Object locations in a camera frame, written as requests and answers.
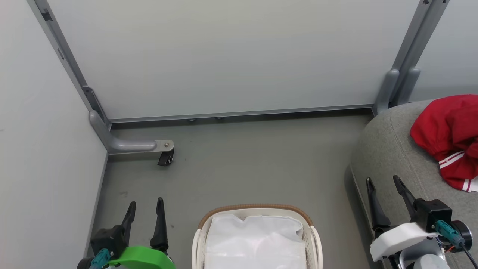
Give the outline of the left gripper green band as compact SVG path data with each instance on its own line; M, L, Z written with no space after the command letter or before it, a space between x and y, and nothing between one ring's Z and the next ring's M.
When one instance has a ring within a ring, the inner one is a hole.
M123 238L129 245L131 225L135 219L136 202L129 204L121 226L124 229ZM156 224L153 237L150 239L151 248L144 246L126 247L119 257L114 257L116 252L109 249L101 249L94 257L80 260L77 269L175 269L172 260L164 254L169 249L164 201L158 198L156 204Z

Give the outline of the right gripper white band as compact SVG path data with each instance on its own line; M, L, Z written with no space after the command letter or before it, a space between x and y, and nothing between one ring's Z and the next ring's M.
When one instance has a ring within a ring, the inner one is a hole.
M411 222L416 222L415 197L398 175L393 175L393 182L403 198ZM414 261L424 255L440 256L438 233L427 233L417 223L405 223L387 231L391 226L377 198L377 190L370 177L366 178L369 212L372 220L373 235L377 236L371 246L370 254L374 262L384 260L398 252L399 261Z

